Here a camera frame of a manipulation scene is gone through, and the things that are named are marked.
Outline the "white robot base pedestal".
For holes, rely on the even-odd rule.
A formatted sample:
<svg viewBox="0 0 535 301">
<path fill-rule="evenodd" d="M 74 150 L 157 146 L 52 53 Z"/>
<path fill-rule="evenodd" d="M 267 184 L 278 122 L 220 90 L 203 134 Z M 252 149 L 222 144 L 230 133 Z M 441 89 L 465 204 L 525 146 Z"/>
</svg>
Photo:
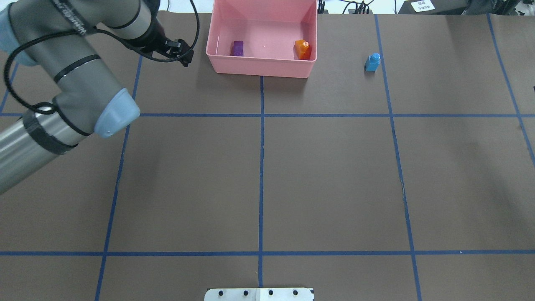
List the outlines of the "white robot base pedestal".
<svg viewBox="0 0 535 301">
<path fill-rule="evenodd" d="M 209 289 L 205 301 L 314 301 L 313 289 L 297 288 L 220 288 Z"/>
</svg>

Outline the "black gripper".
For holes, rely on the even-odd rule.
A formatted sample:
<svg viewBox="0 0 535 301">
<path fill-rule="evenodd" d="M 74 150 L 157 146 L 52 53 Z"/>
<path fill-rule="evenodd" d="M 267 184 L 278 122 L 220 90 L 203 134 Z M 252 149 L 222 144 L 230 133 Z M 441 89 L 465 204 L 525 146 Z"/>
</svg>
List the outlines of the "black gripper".
<svg viewBox="0 0 535 301">
<path fill-rule="evenodd" d="M 180 57 L 179 61 L 184 67 L 188 67 L 193 61 L 194 49 L 186 47 L 183 40 L 170 40 L 166 37 L 163 26 L 159 21 L 155 21 L 150 28 L 150 40 L 147 44 L 147 54 L 156 52 L 167 59 L 176 59 Z"/>
</svg>

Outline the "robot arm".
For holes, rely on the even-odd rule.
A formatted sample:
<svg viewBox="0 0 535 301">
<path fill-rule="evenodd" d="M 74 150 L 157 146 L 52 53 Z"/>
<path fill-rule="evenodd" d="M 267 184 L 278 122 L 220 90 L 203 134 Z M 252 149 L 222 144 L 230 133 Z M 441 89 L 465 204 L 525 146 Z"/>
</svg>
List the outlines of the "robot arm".
<svg viewBox="0 0 535 301">
<path fill-rule="evenodd" d="M 17 0 L 1 11 L 6 91 L 27 110 L 1 133 L 1 192 L 5 193 L 93 133 L 108 138 L 140 109 L 87 37 L 105 34 L 149 60 L 183 66 L 192 44 L 172 40 L 157 15 L 158 0 Z M 14 90 L 14 62 L 41 66 L 61 92 L 30 104 Z"/>
</svg>

